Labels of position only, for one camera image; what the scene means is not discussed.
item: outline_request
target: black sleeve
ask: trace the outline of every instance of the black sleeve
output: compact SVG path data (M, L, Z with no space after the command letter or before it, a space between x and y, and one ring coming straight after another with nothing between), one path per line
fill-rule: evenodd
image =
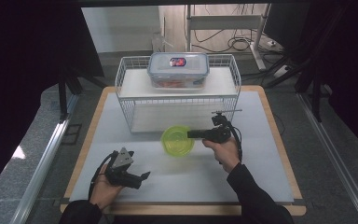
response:
M74 201L63 211L60 224L98 224L102 212L96 204L89 201Z
M227 178L241 203L243 223L294 223L285 207L277 205L271 197L257 186L245 165L238 165Z

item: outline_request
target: metal wire shelf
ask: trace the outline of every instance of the metal wire shelf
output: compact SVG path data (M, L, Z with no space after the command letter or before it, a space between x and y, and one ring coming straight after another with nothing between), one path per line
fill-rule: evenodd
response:
M150 57L124 57L116 77L116 93L132 133L163 132L173 125L210 129L212 112L234 110L241 76L230 54L209 55L210 74L201 91L157 90L147 74ZM234 112L227 112L232 120Z

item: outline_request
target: green plastic bowl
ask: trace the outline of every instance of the green plastic bowl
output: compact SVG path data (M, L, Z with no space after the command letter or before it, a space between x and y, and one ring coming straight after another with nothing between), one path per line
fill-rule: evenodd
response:
M161 136L161 143L164 150L174 157L183 157L191 151L194 146L194 139L187 138L187 126L172 126L165 130Z

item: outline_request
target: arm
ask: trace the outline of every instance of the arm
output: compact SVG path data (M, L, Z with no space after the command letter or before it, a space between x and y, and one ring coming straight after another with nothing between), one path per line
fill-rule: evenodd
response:
M294 223L286 208L277 205L257 186L245 165L238 163L227 181L237 193L245 223Z
M223 144L208 140L203 140L202 143L214 151L216 160L229 173L227 182L237 193L241 203L243 223L293 223L286 208L277 205L258 187L246 166L241 165L233 138Z
M122 186L112 186L104 175L106 165L101 169L95 181L89 201L74 201L63 211L60 224L98 224L102 211L109 206L121 190Z

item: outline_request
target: plastic food container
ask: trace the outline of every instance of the plastic food container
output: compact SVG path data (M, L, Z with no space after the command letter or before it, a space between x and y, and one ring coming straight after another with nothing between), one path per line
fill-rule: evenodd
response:
M152 85L162 89L202 89L209 74L205 53L154 53L147 73Z
M194 139L187 138L187 126L172 126L165 130L161 136L161 143L164 150L174 157L183 157L191 151L194 146Z

